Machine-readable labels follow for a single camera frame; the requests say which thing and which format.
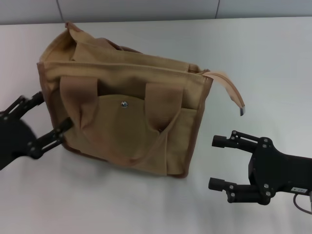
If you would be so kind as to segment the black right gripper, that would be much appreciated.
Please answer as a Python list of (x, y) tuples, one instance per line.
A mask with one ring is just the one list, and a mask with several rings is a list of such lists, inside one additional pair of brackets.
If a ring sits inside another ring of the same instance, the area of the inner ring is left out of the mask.
[(254, 150), (249, 163), (251, 185), (210, 178), (209, 189), (225, 191), (229, 203), (269, 204), (277, 192), (309, 195), (312, 192), (312, 159), (278, 151), (271, 139), (233, 130), (231, 136), (214, 135), (212, 146)]

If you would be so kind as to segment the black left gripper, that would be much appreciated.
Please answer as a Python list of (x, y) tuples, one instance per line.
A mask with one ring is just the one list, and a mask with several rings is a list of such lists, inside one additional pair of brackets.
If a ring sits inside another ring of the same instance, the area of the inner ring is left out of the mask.
[(28, 156), (41, 158), (46, 152), (63, 143), (64, 133), (73, 127), (68, 117), (49, 133), (36, 138), (32, 129), (20, 118), (32, 108), (44, 103), (42, 92), (31, 98), (20, 96), (0, 113), (0, 168), (4, 169), (15, 159)]

